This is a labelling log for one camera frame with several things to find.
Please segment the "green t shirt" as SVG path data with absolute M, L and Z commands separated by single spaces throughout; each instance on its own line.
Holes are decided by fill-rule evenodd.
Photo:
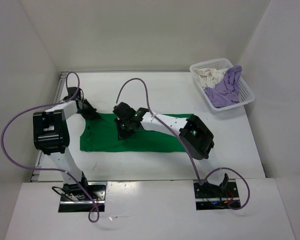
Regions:
M 185 152 L 185 148 L 172 135 L 156 131 L 137 130 L 131 137 L 118 139 L 113 113 L 102 113 L 101 118 L 85 121 L 79 149 L 83 152 Z

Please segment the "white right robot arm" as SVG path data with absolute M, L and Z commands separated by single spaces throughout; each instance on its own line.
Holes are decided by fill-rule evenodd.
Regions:
M 115 106 L 113 113 L 119 140 L 131 137 L 138 130 L 176 137 L 206 172 L 207 180 L 201 181 L 203 186 L 215 197 L 220 197 L 227 191 L 228 175 L 224 170 L 213 171 L 220 167 L 214 150 L 214 135 L 198 116 L 168 116 L 143 107 L 134 110 L 124 102 Z

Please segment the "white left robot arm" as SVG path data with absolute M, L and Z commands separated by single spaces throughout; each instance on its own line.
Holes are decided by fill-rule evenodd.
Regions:
M 33 141 L 35 148 L 47 155 L 57 169 L 62 170 L 62 190 L 66 197 L 85 200 L 90 194 L 90 187 L 69 150 L 70 134 L 67 119 L 75 114 L 80 114 L 85 120 L 101 118 L 97 109 L 86 99 L 63 102 L 33 114 Z

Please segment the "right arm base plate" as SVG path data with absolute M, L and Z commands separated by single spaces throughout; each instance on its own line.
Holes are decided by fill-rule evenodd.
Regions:
M 223 193 L 214 190 L 208 183 L 193 183 L 195 207 L 197 211 L 226 210 L 228 204 L 233 208 L 241 207 L 239 192 L 235 181 L 229 181 Z

